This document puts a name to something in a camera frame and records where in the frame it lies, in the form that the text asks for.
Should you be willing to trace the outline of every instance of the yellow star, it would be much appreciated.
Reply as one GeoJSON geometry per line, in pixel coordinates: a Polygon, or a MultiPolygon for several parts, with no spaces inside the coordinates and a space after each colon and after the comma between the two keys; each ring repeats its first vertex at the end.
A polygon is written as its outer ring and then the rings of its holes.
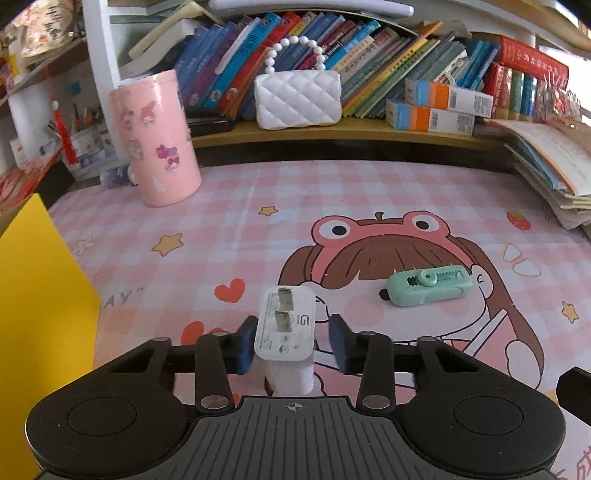
{"type": "Polygon", "coordinates": [[[261,207],[259,211],[259,215],[264,215],[266,217],[270,217],[273,213],[277,213],[279,210],[275,208],[275,205],[271,205],[270,207],[261,207]]]}
{"type": "Polygon", "coordinates": [[[152,252],[159,252],[161,257],[166,257],[171,251],[181,248],[184,243],[181,242],[182,233],[176,235],[163,235],[160,237],[160,242],[156,245],[152,252]]]}
{"type": "Polygon", "coordinates": [[[561,313],[569,319],[570,323],[574,323],[575,320],[579,319],[579,315],[577,315],[577,311],[574,309],[574,305],[572,303],[566,303],[565,301],[562,302],[561,313]]]}

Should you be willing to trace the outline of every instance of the white charger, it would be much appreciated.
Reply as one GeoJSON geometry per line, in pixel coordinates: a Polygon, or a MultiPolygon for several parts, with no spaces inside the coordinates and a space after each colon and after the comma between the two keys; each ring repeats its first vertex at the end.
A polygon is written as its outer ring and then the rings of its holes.
{"type": "Polygon", "coordinates": [[[274,395],[307,395],[314,387],[316,295],[308,287],[271,287],[261,299],[255,353],[274,395]]]}

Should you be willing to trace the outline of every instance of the white purse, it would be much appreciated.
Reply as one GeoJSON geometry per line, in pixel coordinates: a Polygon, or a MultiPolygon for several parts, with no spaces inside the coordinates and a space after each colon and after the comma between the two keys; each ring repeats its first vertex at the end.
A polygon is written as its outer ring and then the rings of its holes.
{"type": "Polygon", "coordinates": [[[314,40],[291,36],[268,51],[266,73],[255,79],[256,121],[266,130],[310,125],[332,125],[343,110],[340,104],[340,75],[325,70],[323,49],[314,40]],[[316,70],[275,72],[275,59],[284,47],[308,45],[316,54],[316,70]]]}

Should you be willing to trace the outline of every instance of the mint green stationery tool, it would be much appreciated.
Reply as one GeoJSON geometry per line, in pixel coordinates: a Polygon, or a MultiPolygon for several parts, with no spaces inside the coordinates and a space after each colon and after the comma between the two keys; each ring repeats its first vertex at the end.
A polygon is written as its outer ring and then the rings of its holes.
{"type": "Polygon", "coordinates": [[[467,295],[472,279],[462,265],[397,272],[386,282],[392,303],[414,307],[467,295]]]}

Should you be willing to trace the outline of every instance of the circular pad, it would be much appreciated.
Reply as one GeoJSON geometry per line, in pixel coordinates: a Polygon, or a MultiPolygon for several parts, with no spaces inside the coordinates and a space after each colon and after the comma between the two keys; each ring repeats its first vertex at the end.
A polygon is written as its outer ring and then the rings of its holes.
{"type": "Polygon", "coordinates": [[[25,430],[44,469],[120,478],[147,470],[178,445],[188,428],[183,404],[162,388],[120,380],[73,384],[33,408],[25,430]]]}

